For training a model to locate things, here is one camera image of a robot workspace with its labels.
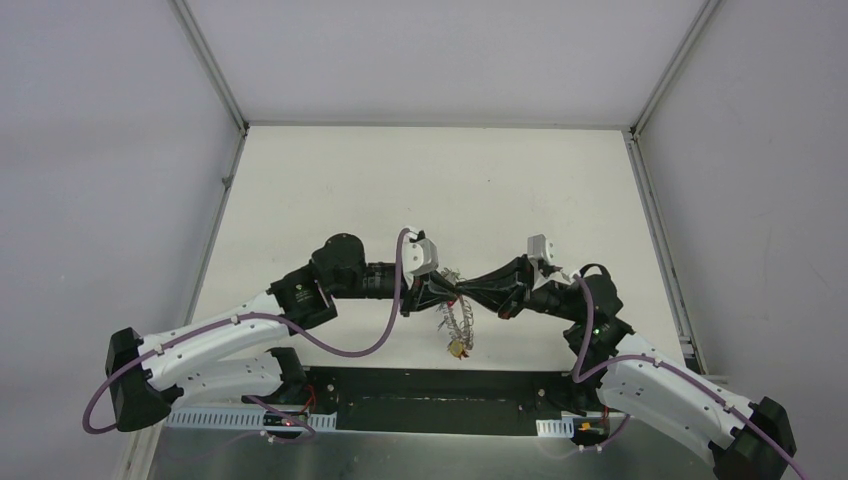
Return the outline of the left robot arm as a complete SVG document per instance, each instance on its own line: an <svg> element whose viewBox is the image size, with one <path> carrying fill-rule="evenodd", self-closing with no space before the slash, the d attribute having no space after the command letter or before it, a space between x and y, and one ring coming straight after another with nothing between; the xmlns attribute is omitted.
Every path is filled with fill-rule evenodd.
<svg viewBox="0 0 848 480"><path fill-rule="evenodd" d="M107 353L107 379L98 392L109 395L112 427L120 432L152 426L183 405L225 397L293 404L306 383L293 349L272 348L242 360L233 354L300 336L333 355L361 358L386 343L398 316L456 297L453 283L438 271L436 246L423 231L402 230L389 263L367 262L358 237L336 234L305 266L216 317L148 335L132 328L115 332ZM386 327L372 346L343 350L312 334L337 317L336 301L347 299L391 300Z"/></svg>

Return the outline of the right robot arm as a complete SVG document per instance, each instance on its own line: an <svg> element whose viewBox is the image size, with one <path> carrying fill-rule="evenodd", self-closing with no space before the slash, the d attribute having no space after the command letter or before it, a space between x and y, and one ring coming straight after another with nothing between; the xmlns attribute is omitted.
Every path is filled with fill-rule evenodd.
<svg viewBox="0 0 848 480"><path fill-rule="evenodd" d="M777 401L735 394L663 354L619 316L623 302L597 263L553 280L554 266L523 255L457 292L503 319L524 311L571 321L563 336L577 359L567 386L583 410L598 404L651 426L703 460L718 479L801 475L788 413Z"/></svg>

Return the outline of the aluminium frame rail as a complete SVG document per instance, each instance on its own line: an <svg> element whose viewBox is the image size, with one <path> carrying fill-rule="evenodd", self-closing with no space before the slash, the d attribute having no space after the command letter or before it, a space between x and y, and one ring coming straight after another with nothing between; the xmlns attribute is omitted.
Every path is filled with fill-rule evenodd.
<svg viewBox="0 0 848 480"><path fill-rule="evenodd" d="M214 362L204 369L181 373L161 386L155 385L150 371L137 369L121 389L124 400L114 402L115 414L119 421L138 418L156 422L181 405L224 398L238 397L249 402L256 396L267 404L286 404L285 396L304 385L308 369L287 349L252 359ZM596 374L582 383L574 383L589 382L595 383L604 408L609 406L609 401L601 399L599 393L613 386L613 381Z"/></svg>

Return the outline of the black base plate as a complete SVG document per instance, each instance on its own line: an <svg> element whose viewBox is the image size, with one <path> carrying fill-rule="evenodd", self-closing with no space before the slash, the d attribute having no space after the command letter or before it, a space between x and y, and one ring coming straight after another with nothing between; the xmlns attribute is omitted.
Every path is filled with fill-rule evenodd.
<svg viewBox="0 0 848 480"><path fill-rule="evenodd" d="M285 396L344 431L534 436L539 420L600 414L595 383L567 372L317 367Z"/></svg>

